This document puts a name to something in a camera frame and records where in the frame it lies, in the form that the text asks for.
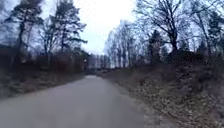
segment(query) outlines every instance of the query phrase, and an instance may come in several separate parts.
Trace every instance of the dry grass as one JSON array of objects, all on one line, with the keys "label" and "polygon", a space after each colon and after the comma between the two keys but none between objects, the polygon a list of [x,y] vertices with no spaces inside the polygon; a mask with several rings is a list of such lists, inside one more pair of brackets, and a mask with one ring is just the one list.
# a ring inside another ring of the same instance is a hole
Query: dry grass
[{"label": "dry grass", "polygon": [[104,74],[131,95],[175,120],[184,128],[222,128],[224,108],[217,89],[222,77],[211,67],[162,65]]},{"label": "dry grass", "polygon": [[52,88],[81,78],[82,74],[0,72],[0,99]]}]

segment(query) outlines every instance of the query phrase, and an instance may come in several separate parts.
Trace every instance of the pine tree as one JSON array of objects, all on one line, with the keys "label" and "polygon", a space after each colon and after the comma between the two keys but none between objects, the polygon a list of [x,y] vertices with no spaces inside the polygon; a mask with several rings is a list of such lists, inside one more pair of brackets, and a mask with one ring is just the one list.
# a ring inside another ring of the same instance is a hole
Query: pine tree
[{"label": "pine tree", "polygon": [[189,48],[189,44],[187,41],[182,41],[180,43],[180,50],[183,50],[183,51],[189,51],[190,48]]},{"label": "pine tree", "polygon": [[209,19],[209,38],[212,46],[217,50],[217,46],[220,42],[221,27],[220,27],[221,17],[216,13],[212,12]]},{"label": "pine tree", "polygon": [[63,0],[59,2],[56,10],[56,28],[60,37],[61,51],[65,47],[80,46],[80,43],[86,41],[80,38],[80,32],[86,27],[86,24],[80,22],[78,16],[79,9],[73,5],[72,0]]},{"label": "pine tree", "polygon": [[160,61],[159,51],[161,46],[161,35],[155,30],[149,41],[148,52],[150,54],[151,62],[158,63]]},{"label": "pine tree", "polygon": [[25,41],[23,40],[24,34],[27,31],[27,25],[29,24],[41,24],[42,19],[40,18],[41,0],[21,0],[20,3],[14,7],[11,11],[9,18],[6,22],[14,22],[19,24],[19,33],[16,44],[15,58],[18,59],[17,62],[21,61],[21,51],[23,48],[27,47]]}]

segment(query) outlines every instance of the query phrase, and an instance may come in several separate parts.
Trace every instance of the sky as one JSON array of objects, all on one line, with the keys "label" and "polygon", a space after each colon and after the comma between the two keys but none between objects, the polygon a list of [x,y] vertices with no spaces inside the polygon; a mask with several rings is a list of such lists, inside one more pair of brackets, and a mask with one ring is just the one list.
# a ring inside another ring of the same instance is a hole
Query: sky
[{"label": "sky", "polygon": [[[133,8],[135,0],[73,0],[80,8],[81,22],[87,24],[81,37],[88,40],[82,45],[89,53],[104,54],[104,44],[111,30],[116,28],[120,20],[134,19]],[[49,15],[53,0],[45,0],[44,16]]]}]

